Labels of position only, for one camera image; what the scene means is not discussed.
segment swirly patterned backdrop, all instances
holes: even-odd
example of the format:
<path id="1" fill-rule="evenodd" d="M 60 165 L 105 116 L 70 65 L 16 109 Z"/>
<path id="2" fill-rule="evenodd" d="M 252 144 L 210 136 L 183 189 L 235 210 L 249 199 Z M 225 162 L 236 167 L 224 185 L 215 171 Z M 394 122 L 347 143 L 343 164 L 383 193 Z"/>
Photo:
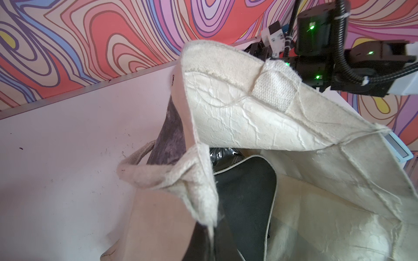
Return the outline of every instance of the swirly patterned backdrop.
<path id="1" fill-rule="evenodd" d="M 0 110 L 176 60 L 187 41 L 231 44 L 288 23 L 294 0 L 0 0 Z M 299 11 L 330 2 L 303 0 Z M 417 0 L 351 0 L 346 47 L 418 40 Z M 418 151 L 418 96 L 342 93 Z M 410 161 L 417 185 L 416 159 Z"/>

